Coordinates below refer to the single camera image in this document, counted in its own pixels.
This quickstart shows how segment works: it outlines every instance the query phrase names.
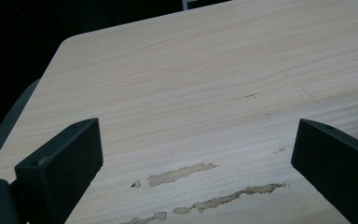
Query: black clamp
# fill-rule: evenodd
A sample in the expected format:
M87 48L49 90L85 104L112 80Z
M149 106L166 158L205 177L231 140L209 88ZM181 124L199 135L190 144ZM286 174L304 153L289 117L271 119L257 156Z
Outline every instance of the black clamp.
M0 224L64 223L102 166L98 119L70 125L0 179Z
M357 139L302 119L292 164L350 223L358 223Z

